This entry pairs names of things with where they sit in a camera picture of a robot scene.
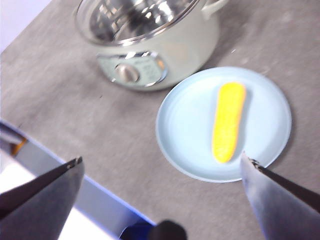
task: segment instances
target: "black object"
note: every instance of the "black object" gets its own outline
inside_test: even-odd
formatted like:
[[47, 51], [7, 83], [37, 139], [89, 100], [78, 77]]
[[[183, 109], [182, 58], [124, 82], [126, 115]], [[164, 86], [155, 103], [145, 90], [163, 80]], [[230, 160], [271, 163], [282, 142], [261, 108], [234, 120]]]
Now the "black object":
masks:
[[1, 194], [1, 240], [58, 239], [84, 172], [79, 157]]
[[165, 220], [151, 229], [148, 240], [187, 240], [187, 233], [179, 224]]

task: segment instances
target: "gray table surface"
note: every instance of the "gray table surface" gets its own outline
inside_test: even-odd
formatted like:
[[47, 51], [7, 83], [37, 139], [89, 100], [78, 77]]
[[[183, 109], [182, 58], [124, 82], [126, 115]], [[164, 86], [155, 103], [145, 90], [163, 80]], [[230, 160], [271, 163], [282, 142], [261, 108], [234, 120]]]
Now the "gray table surface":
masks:
[[[86, 173], [155, 222], [181, 223], [189, 239], [263, 239], [241, 181], [207, 183], [163, 157], [155, 118], [169, 90], [111, 84], [78, 35], [79, 0], [53, 0], [1, 55], [1, 117], [60, 157], [82, 155]], [[270, 169], [320, 193], [320, 3], [231, 0], [203, 69], [262, 73], [291, 107], [290, 140]]]

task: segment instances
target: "yellow object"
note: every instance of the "yellow object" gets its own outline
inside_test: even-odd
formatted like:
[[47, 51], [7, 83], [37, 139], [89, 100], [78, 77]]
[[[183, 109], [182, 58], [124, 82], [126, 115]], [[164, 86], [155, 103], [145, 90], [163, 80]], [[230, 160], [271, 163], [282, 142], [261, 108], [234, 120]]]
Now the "yellow object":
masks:
[[246, 88], [238, 82], [224, 84], [218, 94], [212, 133], [212, 153], [220, 163], [230, 161], [237, 147]]
[[25, 145], [26, 142], [27, 142], [27, 139], [23, 138], [22, 142], [20, 142], [18, 145], [13, 145], [11, 148], [11, 155], [12, 156], [17, 155], [19, 150], [23, 147], [23, 145]]

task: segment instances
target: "plate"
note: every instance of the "plate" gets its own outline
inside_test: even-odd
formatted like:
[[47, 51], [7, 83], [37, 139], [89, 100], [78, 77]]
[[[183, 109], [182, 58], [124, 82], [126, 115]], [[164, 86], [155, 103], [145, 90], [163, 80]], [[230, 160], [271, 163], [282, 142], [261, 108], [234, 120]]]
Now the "plate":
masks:
[[[232, 159], [218, 163], [211, 141], [219, 88], [239, 82], [246, 88], [237, 147]], [[200, 71], [174, 87], [156, 118], [156, 138], [165, 158], [182, 173], [206, 182], [241, 180], [240, 157], [245, 153], [269, 166], [286, 146], [291, 112], [282, 91], [268, 78], [239, 67]]]

